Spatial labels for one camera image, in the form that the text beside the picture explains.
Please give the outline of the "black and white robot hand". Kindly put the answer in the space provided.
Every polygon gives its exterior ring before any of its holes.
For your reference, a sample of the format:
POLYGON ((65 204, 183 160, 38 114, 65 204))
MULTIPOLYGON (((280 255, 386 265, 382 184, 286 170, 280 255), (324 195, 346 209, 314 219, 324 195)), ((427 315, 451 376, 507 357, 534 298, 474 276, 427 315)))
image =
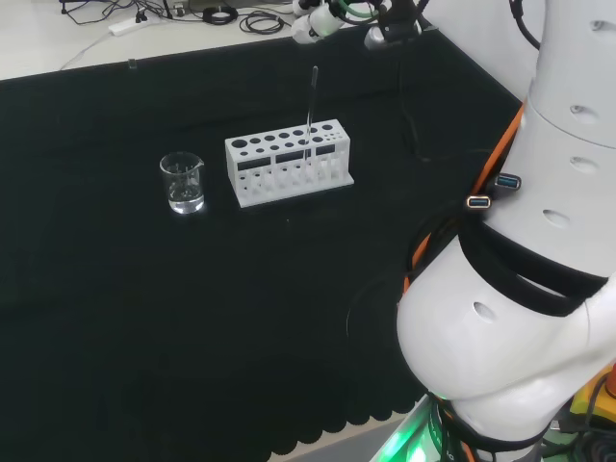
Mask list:
POLYGON ((327 39, 344 26, 368 26, 364 45, 384 49, 417 39, 426 27, 428 1, 293 1, 292 37, 299 44, 327 39))

